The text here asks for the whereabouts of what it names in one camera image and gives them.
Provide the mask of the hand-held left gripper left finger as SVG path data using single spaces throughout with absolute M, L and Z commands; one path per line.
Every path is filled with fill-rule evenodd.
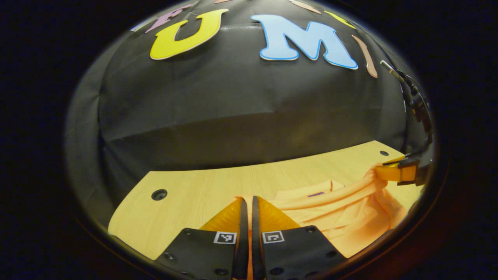
M 247 203 L 237 198 L 200 229 L 184 228 L 155 262 L 185 280 L 247 279 Z

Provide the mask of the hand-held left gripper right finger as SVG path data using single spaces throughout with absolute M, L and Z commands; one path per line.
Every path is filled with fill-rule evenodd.
M 334 269 L 346 260 L 316 226 L 301 227 L 253 197 L 253 278 L 334 278 Z

